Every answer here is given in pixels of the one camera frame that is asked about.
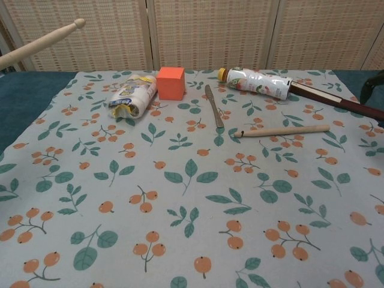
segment woven screen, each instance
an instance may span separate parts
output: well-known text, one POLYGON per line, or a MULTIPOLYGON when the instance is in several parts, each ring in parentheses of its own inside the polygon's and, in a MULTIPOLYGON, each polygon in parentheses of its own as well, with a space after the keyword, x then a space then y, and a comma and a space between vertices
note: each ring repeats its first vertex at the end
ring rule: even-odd
POLYGON ((277 4, 271 0, 154 0, 160 65, 264 68, 277 4))
POLYGON ((384 25, 362 68, 384 70, 384 25))
POLYGON ((360 69, 383 20, 383 0, 282 0, 268 68, 360 69))
POLYGON ((24 44, 86 20, 83 29, 31 57, 38 71, 152 69, 145 0, 4 2, 24 44))

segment butter knife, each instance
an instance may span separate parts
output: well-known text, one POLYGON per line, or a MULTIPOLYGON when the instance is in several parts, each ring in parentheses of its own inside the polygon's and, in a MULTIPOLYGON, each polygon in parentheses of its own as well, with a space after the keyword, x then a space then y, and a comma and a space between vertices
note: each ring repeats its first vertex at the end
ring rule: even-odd
POLYGON ((216 127, 217 128, 223 128, 224 127, 224 123, 223 123, 223 120, 221 120, 220 118, 220 115, 217 111, 217 108, 216 108, 216 104, 215 104, 215 99, 214 99, 214 95, 211 91, 211 87, 209 87, 209 85, 205 85, 205 95, 207 96, 211 106, 212 106, 212 109, 214 111, 214 116, 215 116, 215 121, 216 121, 216 127))

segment floral tablecloth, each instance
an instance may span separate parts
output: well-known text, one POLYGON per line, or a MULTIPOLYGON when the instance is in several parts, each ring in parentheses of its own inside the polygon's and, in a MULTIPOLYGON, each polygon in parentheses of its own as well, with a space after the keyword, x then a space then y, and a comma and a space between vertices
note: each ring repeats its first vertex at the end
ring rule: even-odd
MULTIPOLYGON (((265 72, 356 101, 329 70, 265 72)), ((183 101, 112 119, 131 73, 78 73, 0 156, 1 287, 384 286, 374 120, 229 89, 212 70, 186 71, 183 101), (315 124, 331 130, 233 136, 315 124)))

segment wooden rolling pin handle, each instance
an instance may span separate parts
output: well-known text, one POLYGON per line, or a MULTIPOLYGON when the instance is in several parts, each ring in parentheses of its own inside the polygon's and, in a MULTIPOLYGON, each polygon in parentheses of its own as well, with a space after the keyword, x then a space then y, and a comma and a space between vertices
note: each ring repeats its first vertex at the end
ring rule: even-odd
POLYGON ((84 19, 76 19, 72 24, 61 27, 30 42, 4 56, 0 57, 0 70, 21 61, 25 57, 29 57, 43 49, 63 40, 73 31, 83 28, 85 25, 84 19))
POLYGON ((261 136, 274 136, 274 135, 287 135, 287 134, 302 134, 302 133, 315 133, 329 131, 329 125, 315 125, 304 127, 286 127, 286 128, 272 128, 261 130, 250 130, 235 132, 235 137, 261 137, 261 136))

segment orange block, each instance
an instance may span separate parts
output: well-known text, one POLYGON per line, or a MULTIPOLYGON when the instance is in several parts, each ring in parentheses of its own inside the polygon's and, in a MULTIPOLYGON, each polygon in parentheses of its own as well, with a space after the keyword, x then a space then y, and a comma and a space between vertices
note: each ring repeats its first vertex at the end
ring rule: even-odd
POLYGON ((183 99, 185 92, 184 68, 162 67, 157 74, 156 79, 159 99, 183 99))

